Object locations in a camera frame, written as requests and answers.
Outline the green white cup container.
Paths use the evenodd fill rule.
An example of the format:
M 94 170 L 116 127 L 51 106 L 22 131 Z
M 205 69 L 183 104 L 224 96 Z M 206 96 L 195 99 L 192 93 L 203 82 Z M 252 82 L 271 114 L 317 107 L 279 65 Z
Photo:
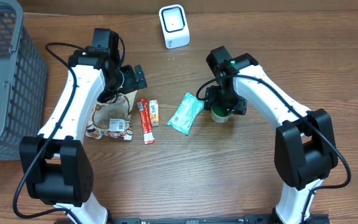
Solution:
M 211 118 L 217 123 L 225 123 L 232 115 L 232 109 L 222 107 L 211 108 Z

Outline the teal orange soup packet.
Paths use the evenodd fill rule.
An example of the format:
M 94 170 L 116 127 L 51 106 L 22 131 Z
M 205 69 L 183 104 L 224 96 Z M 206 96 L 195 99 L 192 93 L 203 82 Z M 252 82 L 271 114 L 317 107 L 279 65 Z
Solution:
M 168 125 L 177 131 L 188 135 L 196 117 L 202 112 L 204 103 L 186 93 L 175 114 L 169 119 Z

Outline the red snack packet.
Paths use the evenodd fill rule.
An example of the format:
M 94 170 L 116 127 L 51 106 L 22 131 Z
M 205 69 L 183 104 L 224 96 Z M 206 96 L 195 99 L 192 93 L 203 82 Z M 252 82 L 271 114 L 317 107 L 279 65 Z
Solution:
M 140 119 L 142 122 L 144 144 L 153 144 L 155 143 L 155 138 L 152 134 L 152 127 L 149 118 L 147 100 L 145 98 L 138 100 L 137 107 L 139 109 Z

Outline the white brown snack bag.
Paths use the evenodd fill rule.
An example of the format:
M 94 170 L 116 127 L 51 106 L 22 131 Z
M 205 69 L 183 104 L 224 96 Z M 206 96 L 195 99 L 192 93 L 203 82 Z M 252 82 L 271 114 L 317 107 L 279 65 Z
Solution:
M 85 135 L 95 139 L 109 136 L 131 141 L 133 135 L 131 111 L 136 94 L 137 91 L 126 95 L 120 94 L 115 103 L 96 102 L 86 126 Z

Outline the orange Kleenex tissue pack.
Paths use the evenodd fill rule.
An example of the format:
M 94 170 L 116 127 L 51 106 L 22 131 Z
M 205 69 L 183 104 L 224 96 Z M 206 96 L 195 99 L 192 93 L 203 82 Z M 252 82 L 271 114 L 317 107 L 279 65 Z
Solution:
M 157 127 L 160 124 L 159 118 L 159 104 L 157 100 L 149 101 L 149 118 L 152 127 Z

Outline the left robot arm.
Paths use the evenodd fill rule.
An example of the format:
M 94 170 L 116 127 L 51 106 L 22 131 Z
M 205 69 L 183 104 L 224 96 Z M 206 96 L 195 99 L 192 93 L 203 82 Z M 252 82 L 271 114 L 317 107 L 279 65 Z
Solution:
M 19 144 L 24 176 L 12 209 L 17 217 L 63 212 L 72 223 L 112 223 L 110 211 L 94 194 L 94 173 L 83 147 L 95 103 L 114 104 L 119 96 L 146 88 L 140 65 L 124 65 L 123 39 L 96 28 L 92 44 L 76 46 L 67 61 L 68 78 L 60 99 L 35 137 Z

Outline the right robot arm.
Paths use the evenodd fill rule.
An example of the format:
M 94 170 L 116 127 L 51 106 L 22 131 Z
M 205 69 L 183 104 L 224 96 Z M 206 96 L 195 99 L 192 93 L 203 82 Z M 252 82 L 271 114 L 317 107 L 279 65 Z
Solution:
M 283 180 L 280 201 L 270 214 L 248 214 L 244 223 L 329 223 L 310 212 L 314 195 L 338 164 L 330 115 L 296 102 L 266 75 L 249 54 L 231 57 L 225 47 L 212 50 L 206 63 L 217 79 L 205 93 L 204 108 L 217 123 L 244 115 L 251 103 L 275 130 L 276 170 Z

